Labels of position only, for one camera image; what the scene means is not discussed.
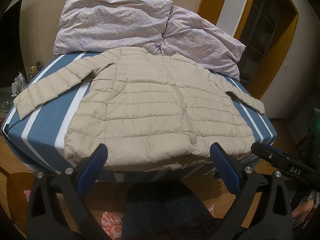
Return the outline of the person's right hand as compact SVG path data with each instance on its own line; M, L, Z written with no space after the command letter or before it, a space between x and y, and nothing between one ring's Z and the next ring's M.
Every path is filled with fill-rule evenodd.
M292 211L292 218L302 217L304 219L313 207L313 200L308 200L300 204L297 208Z

